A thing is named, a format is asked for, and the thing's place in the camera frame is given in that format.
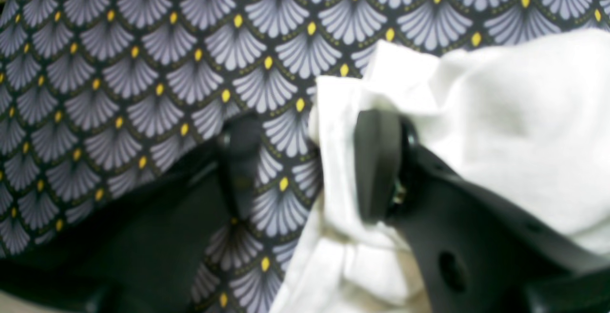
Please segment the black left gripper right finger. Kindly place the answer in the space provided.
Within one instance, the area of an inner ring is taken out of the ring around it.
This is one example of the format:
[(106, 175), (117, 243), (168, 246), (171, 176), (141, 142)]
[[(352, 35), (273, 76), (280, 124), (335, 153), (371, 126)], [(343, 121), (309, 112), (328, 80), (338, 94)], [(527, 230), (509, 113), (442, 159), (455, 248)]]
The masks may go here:
[(609, 261), (468, 182), (411, 120), (367, 110), (355, 126), (357, 203), (416, 258), (434, 313), (607, 313)]

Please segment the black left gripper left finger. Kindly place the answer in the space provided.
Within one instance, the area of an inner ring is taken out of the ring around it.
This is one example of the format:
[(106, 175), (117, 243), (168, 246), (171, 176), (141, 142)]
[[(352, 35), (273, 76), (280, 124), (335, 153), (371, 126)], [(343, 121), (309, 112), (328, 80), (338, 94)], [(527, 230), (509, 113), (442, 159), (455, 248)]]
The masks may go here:
[(205, 241), (250, 213), (258, 118), (231, 118), (164, 175), (1, 261), (3, 313), (178, 313)]

